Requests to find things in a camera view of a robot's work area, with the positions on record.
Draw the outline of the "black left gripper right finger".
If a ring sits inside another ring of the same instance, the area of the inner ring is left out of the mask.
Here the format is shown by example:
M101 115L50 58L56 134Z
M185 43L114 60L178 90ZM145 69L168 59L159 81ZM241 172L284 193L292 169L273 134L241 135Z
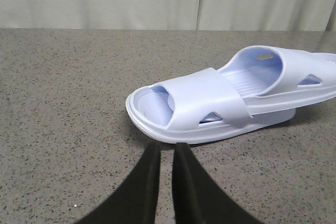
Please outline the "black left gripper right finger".
M261 223L222 191L186 143L174 147L172 194L176 223Z

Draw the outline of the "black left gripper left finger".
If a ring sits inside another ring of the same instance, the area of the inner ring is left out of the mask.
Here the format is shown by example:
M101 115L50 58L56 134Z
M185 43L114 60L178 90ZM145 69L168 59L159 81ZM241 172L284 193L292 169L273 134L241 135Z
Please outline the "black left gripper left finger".
M155 223L161 149L149 143L123 183L77 223Z

